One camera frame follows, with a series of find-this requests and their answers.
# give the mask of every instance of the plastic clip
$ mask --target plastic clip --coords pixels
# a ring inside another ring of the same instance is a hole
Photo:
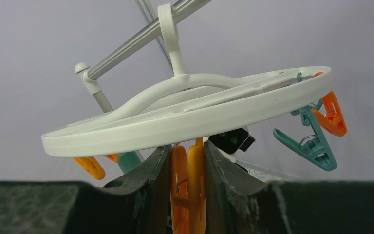
[[[121,153],[120,157],[117,159],[118,166],[125,174],[136,166],[141,164],[141,160],[136,151]]]
[[[118,161],[118,154],[105,155],[105,157],[113,162]],[[101,167],[95,157],[75,157],[74,160],[94,179],[102,180],[105,177],[105,170]]]
[[[326,109],[326,114],[322,114],[319,110],[313,110],[313,114],[319,124],[335,136],[344,136],[347,132],[347,128],[335,93],[331,91],[324,96],[322,100]]]
[[[203,139],[188,150],[171,151],[170,199],[175,234],[204,234],[206,230],[206,183]]]
[[[313,132],[312,136],[307,136],[302,139],[301,142],[296,142],[291,137],[280,131],[279,129],[273,130],[273,135],[280,141],[283,145],[287,146],[296,154],[302,156],[303,158],[309,160],[316,166],[324,169],[325,171],[331,171],[336,169],[337,163],[332,150],[326,140],[323,131],[312,113],[310,107],[302,107],[300,113],[305,115],[309,124],[311,125]]]
[[[314,103],[310,103],[308,106],[306,106],[307,108],[310,108],[312,110],[320,110],[320,108],[322,107],[323,105],[323,102],[322,102],[322,99],[319,99],[318,103],[317,104],[314,104]],[[303,126],[306,126],[306,127],[309,127],[310,126],[310,121],[309,119],[307,118],[306,114],[304,114],[304,112],[300,112],[300,118],[301,118],[301,121],[302,121],[302,125]]]

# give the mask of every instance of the orange plastic clip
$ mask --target orange plastic clip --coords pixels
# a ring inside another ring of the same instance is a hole
[[[196,139],[186,155],[183,146],[171,151],[171,218],[175,234],[204,234],[206,183],[203,139]]]
[[[323,74],[323,72],[318,72],[315,74],[315,77],[321,74]],[[317,110],[312,110],[319,124],[322,128],[335,136],[344,136],[347,132],[347,128],[335,93],[331,91],[322,98],[322,101],[326,109],[325,115]]]
[[[105,155],[105,157],[108,158],[109,160],[115,162],[115,163],[118,163],[118,154]]]
[[[118,154],[105,155],[105,157],[115,163],[118,161]],[[75,157],[74,160],[94,179],[101,180],[105,177],[104,169],[94,157]]]

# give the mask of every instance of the white plastic hanger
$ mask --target white plastic hanger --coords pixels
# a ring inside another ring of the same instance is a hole
[[[261,122],[312,103],[331,87],[329,67],[301,67],[243,78],[186,74],[171,5],[158,7],[174,77],[140,92],[119,109],[41,136],[51,156],[85,157],[142,150]],[[88,79],[86,64],[75,70]],[[304,82],[297,83],[302,72]],[[317,72],[321,76],[313,77]]]

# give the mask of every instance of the gray backdrop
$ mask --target gray backdrop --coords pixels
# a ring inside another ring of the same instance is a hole
[[[151,0],[154,8],[167,2]],[[74,66],[94,66],[145,24],[133,0],[0,0],[0,179],[103,185],[122,174],[100,157],[107,176],[94,181],[72,159],[46,155],[40,135],[101,113]],[[213,0],[178,29],[190,73],[333,69],[348,126],[342,138],[325,133],[335,171],[319,169],[273,138],[275,127],[296,139],[310,135],[290,114],[250,126],[257,142],[241,160],[298,178],[374,180],[374,1]],[[171,75],[153,42],[100,83],[117,108]]]

